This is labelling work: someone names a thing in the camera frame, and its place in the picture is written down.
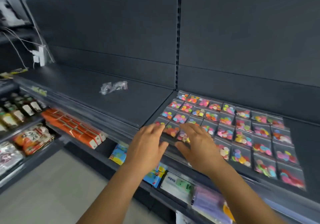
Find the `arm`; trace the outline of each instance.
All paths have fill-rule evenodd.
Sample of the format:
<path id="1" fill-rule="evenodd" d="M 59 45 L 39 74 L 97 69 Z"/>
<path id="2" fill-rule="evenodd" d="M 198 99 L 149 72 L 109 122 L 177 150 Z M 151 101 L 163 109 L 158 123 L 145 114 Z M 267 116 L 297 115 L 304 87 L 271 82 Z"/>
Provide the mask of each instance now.
<path id="1" fill-rule="evenodd" d="M 154 169 L 168 143 L 159 139 L 164 125 L 143 127 L 132 140 L 124 164 L 114 174 L 77 224 L 120 224 L 144 176 Z"/>
<path id="2" fill-rule="evenodd" d="M 194 169 L 215 183 L 237 224 L 285 223 L 226 163 L 213 139 L 203 128 L 192 124 L 181 125 L 181 128 L 190 139 L 190 149 L 182 142 L 176 142 L 176 147 Z"/>

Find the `clear plastic bag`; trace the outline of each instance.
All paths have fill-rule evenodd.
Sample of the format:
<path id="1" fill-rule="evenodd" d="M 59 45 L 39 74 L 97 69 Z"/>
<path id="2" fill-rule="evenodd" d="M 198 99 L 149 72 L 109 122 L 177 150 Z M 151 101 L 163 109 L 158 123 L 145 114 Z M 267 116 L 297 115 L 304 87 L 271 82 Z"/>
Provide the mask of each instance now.
<path id="1" fill-rule="evenodd" d="M 114 92 L 117 90 L 126 90 L 126 89 L 128 89 L 128 82 L 127 81 L 118 81 L 118 82 L 114 83 L 113 85 L 111 82 L 108 82 L 108 83 L 102 84 L 100 93 L 102 95 L 106 95 L 108 93 L 111 93 L 111 92 Z"/>

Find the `hand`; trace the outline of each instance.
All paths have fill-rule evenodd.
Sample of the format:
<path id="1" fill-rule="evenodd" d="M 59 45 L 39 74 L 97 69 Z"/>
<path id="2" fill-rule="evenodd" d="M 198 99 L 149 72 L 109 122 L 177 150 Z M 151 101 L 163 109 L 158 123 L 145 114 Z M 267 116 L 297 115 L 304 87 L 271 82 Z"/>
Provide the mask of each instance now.
<path id="1" fill-rule="evenodd" d="M 159 145 L 161 133 L 165 125 L 151 124 L 142 127 L 134 136 L 128 151 L 124 165 L 134 168 L 143 176 L 157 167 L 169 143 L 162 142 Z"/>
<path id="2" fill-rule="evenodd" d="M 181 124 L 180 128 L 190 139 L 190 149 L 180 141 L 176 142 L 175 146 L 195 170 L 208 176 L 225 164 L 213 139 L 205 129 L 194 124 Z"/>

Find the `forearm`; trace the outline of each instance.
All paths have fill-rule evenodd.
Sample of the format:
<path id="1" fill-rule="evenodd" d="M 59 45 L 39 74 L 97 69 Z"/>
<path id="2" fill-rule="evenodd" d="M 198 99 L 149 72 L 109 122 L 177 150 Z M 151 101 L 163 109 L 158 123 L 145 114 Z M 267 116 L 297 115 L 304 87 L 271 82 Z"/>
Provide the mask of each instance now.
<path id="1" fill-rule="evenodd" d="M 121 224 L 142 176 L 123 164 L 77 224 Z"/>
<path id="2" fill-rule="evenodd" d="M 224 160 L 219 169 L 212 168 L 209 177 L 223 194 L 238 224 L 284 223 Z"/>

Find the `gray tile floor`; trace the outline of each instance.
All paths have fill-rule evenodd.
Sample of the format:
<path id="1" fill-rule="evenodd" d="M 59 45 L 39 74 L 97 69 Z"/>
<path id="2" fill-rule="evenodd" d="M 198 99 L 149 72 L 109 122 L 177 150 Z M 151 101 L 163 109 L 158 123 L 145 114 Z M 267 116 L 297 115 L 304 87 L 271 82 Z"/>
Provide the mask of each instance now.
<path id="1" fill-rule="evenodd" d="M 76 223 L 106 184 L 106 179 L 61 150 L 0 195 L 0 222 Z M 132 200 L 124 223 L 165 222 Z"/>

